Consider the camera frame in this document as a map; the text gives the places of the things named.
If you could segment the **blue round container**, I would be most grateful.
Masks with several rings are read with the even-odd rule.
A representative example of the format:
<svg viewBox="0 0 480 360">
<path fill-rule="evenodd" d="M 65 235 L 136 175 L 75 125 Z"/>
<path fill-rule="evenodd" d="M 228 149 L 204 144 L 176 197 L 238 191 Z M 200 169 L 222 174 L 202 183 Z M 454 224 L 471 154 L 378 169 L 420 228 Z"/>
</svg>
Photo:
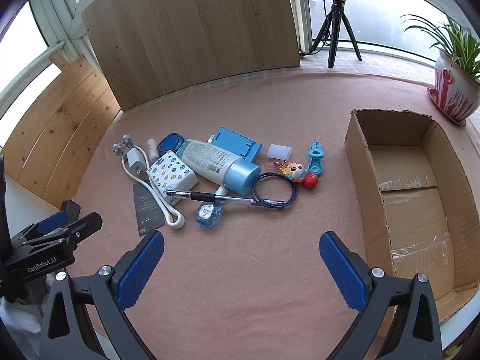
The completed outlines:
<svg viewBox="0 0 480 360">
<path fill-rule="evenodd" d="M 165 155 L 169 150 L 176 153 L 185 142 L 185 138 L 179 133 L 170 133 L 157 144 L 157 151 L 160 156 Z"/>
</svg>

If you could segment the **light wooden board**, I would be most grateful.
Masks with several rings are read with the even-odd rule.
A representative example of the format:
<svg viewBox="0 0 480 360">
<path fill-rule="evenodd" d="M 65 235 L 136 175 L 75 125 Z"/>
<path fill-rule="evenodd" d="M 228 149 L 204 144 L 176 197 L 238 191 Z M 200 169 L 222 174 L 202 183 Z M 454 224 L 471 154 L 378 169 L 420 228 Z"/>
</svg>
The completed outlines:
<svg viewBox="0 0 480 360">
<path fill-rule="evenodd" d="M 123 110 L 210 80 L 299 66 L 290 0 L 94 0 L 82 18 Z"/>
</svg>

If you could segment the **small blue liquid bottle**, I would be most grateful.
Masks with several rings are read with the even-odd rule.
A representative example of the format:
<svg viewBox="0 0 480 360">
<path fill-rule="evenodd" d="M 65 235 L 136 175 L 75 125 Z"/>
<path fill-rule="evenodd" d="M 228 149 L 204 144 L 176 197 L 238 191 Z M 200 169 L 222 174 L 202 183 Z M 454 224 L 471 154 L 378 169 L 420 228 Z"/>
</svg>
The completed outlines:
<svg viewBox="0 0 480 360">
<path fill-rule="evenodd" d="M 220 186 L 214 194 L 226 196 L 228 189 L 224 186 Z M 216 226 L 217 222 L 221 219 L 224 213 L 224 204 L 215 202 L 202 202 L 195 212 L 195 221 L 207 229 L 212 229 Z"/>
</svg>

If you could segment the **blue phone stand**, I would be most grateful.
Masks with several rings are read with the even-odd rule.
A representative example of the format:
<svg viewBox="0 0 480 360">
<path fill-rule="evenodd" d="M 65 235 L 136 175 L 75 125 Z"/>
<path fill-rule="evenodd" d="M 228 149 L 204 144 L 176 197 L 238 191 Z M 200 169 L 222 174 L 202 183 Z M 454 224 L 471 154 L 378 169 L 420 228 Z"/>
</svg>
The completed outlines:
<svg viewBox="0 0 480 360">
<path fill-rule="evenodd" d="M 219 127 L 217 132 L 209 137 L 208 143 L 238 155 L 251 163 L 255 161 L 262 148 L 261 143 L 227 127 Z"/>
</svg>

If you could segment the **light blue plastic clip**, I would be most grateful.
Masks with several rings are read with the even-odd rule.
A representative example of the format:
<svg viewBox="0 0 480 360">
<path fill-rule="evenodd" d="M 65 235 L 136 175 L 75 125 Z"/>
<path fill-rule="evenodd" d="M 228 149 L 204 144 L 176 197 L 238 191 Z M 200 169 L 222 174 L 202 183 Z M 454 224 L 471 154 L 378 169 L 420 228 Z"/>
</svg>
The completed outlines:
<svg viewBox="0 0 480 360">
<path fill-rule="evenodd" d="M 307 153 L 309 157 L 309 164 L 307 170 L 316 176 L 320 176 L 323 173 L 322 159 L 325 156 L 322 146 L 319 141 L 313 141 L 310 145 L 310 149 Z"/>
</svg>

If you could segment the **patterned tissue pack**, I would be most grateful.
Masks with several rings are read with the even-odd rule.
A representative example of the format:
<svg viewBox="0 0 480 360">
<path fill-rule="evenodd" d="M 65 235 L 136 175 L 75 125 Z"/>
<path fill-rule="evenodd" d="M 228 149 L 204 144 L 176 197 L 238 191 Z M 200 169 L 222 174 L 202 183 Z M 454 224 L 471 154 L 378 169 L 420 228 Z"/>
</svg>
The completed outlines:
<svg viewBox="0 0 480 360">
<path fill-rule="evenodd" d="M 148 168 L 147 174 L 152 188 L 172 206 L 180 199 L 169 197 L 166 194 L 167 190 L 187 192 L 198 183 L 197 175 L 171 150 L 157 159 Z"/>
</svg>

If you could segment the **black tripod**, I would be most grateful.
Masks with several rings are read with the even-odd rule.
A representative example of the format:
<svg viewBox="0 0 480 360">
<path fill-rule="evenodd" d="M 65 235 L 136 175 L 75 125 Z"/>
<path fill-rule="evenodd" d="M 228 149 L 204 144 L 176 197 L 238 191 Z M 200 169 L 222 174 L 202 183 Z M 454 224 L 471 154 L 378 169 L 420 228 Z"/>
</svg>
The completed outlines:
<svg viewBox="0 0 480 360">
<path fill-rule="evenodd" d="M 319 33 L 314 38 L 312 46 L 310 47 L 310 53 L 313 54 L 317 51 L 320 43 L 329 43 L 329 57 L 327 66 L 333 68 L 335 66 L 335 59 L 338 50 L 338 42 L 340 36 L 341 25 L 346 29 L 347 35 L 353 45 L 353 49 L 358 60 L 362 60 L 360 49 L 358 47 L 356 36 L 354 35 L 353 28 L 348 20 L 344 7 L 347 0 L 333 0 L 330 12 L 325 16 L 325 20 L 320 27 Z"/>
</svg>

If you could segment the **white roller massager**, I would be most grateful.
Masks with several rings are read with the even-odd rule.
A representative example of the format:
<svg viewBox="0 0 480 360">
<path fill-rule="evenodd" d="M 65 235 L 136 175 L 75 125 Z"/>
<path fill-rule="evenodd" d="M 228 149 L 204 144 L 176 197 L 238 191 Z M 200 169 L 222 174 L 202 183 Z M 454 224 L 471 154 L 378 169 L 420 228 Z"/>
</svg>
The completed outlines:
<svg viewBox="0 0 480 360">
<path fill-rule="evenodd" d="M 164 222 L 166 225 L 168 225 L 168 227 L 172 228 L 172 229 L 175 229 L 175 230 L 179 230 L 181 229 L 184 224 L 185 224 L 185 217 L 184 215 L 176 210 L 172 205 L 170 205 L 168 202 L 165 201 L 165 199 L 163 198 L 163 196 L 160 194 L 160 193 L 157 193 L 151 186 L 150 184 L 150 180 L 149 180 L 149 176 L 147 175 L 147 177 L 145 178 L 145 180 L 143 179 L 139 179 L 137 178 L 135 175 L 133 175 L 130 170 L 128 169 L 128 164 L 127 164 L 127 152 L 129 149 L 131 149 L 132 147 L 136 147 L 137 149 L 140 150 L 140 152 L 143 154 L 144 158 L 145 158 L 145 161 L 146 161 L 146 165 L 147 165 L 147 170 L 148 168 L 150 167 L 150 163 L 149 163 L 149 158 L 148 158 L 148 155 L 147 153 L 145 152 L 145 150 L 143 150 L 142 147 L 140 147 L 139 145 L 137 145 L 134 141 L 134 139 L 132 138 L 132 136 L 130 134 L 125 134 L 123 135 L 122 137 L 122 141 L 120 143 L 115 143 L 113 145 L 113 152 L 118 156 L 120 157 L 120 162 L 122 164 L 122 168 L 124 170 L 124 172 L 130 177 L 132 178 L 134 181 L 137 181 L 138 183 L 140 183 L 141 185 L 145 186 L 149 192 L 151 193 L 151 195 L 154 197 L 154 199 L 156 200 L 156 202 L 158 203 L 158 206 L 160 207 L 160 210 L 163 212 L 163 216 L 164 216 Z"/>
</svg>

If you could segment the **cardboard box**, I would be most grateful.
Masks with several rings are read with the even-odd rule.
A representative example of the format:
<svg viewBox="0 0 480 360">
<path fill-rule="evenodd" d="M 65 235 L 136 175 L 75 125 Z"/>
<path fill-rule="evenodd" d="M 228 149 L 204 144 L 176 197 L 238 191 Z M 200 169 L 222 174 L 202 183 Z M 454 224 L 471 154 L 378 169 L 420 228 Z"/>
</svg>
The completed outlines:
<svg viewBox="0 0 480 360">
<path fill-rule="evenodd" d="M 426 274 L 449 320 L 479 286 L 479 213 L 447 134 L 429 115 L 354 110 L 345 146 L 369 266 Z"/>
</svg>

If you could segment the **small pink bottle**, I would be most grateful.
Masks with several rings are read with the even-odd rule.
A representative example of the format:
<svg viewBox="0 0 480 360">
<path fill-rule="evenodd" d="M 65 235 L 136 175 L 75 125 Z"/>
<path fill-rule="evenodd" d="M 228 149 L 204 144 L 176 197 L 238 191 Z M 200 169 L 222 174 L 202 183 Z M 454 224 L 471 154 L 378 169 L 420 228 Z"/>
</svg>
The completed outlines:
<svg viewBox="0 0 480 360">
<path fill-rule="evenodd" d="M 151 162 L 155 162 L 160 157 L 157 146 L 158 144 L 155 139 L 149 139 L 146 142 L 147 155 Z"/>
</svg>

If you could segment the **pine wood panel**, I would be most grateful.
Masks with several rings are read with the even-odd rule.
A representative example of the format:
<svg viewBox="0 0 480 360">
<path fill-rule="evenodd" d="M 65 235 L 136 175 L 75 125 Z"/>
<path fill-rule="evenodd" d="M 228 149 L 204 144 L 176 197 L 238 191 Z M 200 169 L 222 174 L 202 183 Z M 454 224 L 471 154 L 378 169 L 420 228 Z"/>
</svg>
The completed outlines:
<svg viewBox="0 0 480 360">
<path fill-rule="evenodd" d="M 20 119 L 1 150 L 5 171 L 57 208 L 76 196 L 120 110 L 106 78 L 84 58 L 66 65 Z"/>
</svg>

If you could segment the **translucent white cap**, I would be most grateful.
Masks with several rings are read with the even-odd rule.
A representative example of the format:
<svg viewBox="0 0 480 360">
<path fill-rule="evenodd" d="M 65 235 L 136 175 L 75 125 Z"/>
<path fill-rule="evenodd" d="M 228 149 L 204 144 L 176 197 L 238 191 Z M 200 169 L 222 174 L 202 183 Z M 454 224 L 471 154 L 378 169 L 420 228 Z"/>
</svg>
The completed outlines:
<svg viewBox="0 0 480 360">
<path fill-rule="evenodd" d="M 292 148 L 285 145 L 271 144 L 268 147 L 267 156 L 278 160 L 288 160 L 292 153 Z"/>
</svg>

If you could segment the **white blue lotion bottle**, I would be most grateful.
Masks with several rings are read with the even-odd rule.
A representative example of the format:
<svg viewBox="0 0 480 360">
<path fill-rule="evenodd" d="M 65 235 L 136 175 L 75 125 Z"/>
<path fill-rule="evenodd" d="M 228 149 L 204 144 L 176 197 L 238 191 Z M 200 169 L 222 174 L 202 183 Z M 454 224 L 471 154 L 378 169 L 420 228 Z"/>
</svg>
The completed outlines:
<svg viewBox="0 0 480 360">
<path fill-rule="evenodd" d="M 202 141 L 186 140 L 176 155 L 195 173 L 242 196 L 250 192 L 261 173 L 258 165 Z"/>
</svg>

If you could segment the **black gel pen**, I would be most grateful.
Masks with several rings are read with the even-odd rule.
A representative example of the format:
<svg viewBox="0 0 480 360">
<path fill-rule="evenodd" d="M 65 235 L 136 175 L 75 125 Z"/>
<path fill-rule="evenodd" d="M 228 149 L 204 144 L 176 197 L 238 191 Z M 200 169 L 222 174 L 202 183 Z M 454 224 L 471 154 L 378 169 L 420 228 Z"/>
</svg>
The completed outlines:
<svg viewBox="0 0 480 360">
<path fill-rule="evenodd" d="M 255 206 L 256 201 L 251 198 L 243 197 L 228 197 L 215 193 L 205 193 L 205 192 L 183 192 L 183 191 L 174 191 L 167 190 L 166 195 L 168 197 L 175 197 L 180 199 L 190 199 L 193 201 L 205 202 L 205 203 L 234 203 L 234 204 L 243 204 L 248 206 Z"/>
</svg>

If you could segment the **white usb charger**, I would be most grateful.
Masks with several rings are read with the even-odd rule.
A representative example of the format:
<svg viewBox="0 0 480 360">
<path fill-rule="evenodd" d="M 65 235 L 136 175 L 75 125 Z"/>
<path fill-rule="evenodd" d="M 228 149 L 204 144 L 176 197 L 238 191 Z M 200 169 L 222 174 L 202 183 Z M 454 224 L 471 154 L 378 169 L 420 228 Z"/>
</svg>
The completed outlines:
<svg viewBox="0 0 480 360">
<path fill-rule="evenodd" d="M 139 179 L 145 180 L 147 177 L 147 165 L 143 154 L 136 147 L 132 147 L 127 152 L 127 164 L 130 172 Z"/>
</svg>

